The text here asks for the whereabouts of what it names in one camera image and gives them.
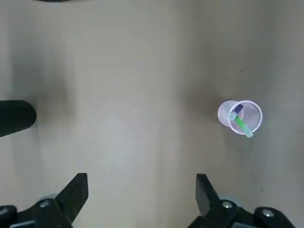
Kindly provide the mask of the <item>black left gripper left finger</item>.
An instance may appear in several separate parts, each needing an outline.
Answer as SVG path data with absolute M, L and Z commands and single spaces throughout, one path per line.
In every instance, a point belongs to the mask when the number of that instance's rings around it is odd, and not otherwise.
M 24 211 L 1 205 L 2 228 L 71 228 L 88 199 L 87 173 L 78 173 L 58 194 L 46 196 Z

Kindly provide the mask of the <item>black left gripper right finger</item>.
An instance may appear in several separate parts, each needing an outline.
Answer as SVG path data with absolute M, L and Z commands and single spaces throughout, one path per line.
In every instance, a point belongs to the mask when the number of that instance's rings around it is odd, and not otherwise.
M 206 174 L 196 175 L 196 202 L 200 211 L 189 228 L 293 228 L 281 211 L 257 207 L 253 213 L 234 201 L 220 198 Z

